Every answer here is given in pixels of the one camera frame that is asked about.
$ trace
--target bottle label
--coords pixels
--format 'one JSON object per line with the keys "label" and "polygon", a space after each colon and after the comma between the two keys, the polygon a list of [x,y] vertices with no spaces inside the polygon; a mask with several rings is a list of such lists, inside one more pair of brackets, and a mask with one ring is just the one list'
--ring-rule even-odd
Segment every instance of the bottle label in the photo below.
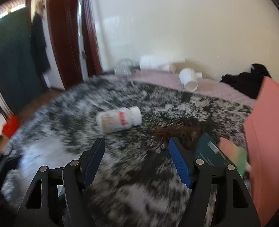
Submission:
{"label": "bottle label", "polygon": [[128,124],[126,119],[125,119],[125,113],[124,112],[119,112],[119,120],[120,120],[122,126],[125,126],[125,125]]}

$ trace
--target white pill bottle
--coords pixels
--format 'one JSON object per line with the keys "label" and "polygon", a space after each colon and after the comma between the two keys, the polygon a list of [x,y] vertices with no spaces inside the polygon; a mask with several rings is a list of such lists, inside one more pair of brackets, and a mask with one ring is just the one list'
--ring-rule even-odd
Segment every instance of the white pill bottle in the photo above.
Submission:
{"label": "white pill bottle", "polygon": [[130,129],[132,126],[141,125],[143,122],[138,107],[122,107],[107,112],[99,112],[96,120],[99,129],[104,134]]}

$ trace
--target pink box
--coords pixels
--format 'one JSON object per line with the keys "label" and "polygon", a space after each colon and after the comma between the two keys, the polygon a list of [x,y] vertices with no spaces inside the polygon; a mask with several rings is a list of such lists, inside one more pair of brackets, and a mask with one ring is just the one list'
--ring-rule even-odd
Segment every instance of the pink box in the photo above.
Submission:
{"label": "pink box", "polygon": [[265,226],[279,207],[279,84],[271,78],[264,78],[244,129],[253,202]]}

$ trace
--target teal book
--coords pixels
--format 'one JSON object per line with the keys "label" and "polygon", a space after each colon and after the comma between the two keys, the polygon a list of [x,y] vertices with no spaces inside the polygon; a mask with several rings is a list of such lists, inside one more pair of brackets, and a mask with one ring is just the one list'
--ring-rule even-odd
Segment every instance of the teal book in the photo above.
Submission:
{"label": "teal book", "polygon": [[199,137],[194,156],[195,159],[202,159],[211,166],[226,167],[229,164],[233,164],[206,132]]}

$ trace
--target fuzzy blanket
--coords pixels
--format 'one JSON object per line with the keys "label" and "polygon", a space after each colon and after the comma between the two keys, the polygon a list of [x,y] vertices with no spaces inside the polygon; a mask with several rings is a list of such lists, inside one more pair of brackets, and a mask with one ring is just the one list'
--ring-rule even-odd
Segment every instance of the fuzzy blanket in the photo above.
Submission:
{"label": "fuzzy blanket", "polygon": [[[101,136],[97,112],[132,106],[140,108],[143,124],[104,136],[105,155],[85,191],[90,211],[98,227],[177,226],[191,190],[181,183],[166,149],[154,141],[155,128],[189,118],[216,141],[224,137],[246,148],[243,123],[250,107],[142,82],[95,77],[40,108],[11,139],[13,153],[24,153],[30,142],[56,135],[68,155],[80,155]],[[9,173],[3,187],[15,202],[20,202],[13,197],[18,180]],[[214,192],[210,199],[206,225],[212,218]]]}

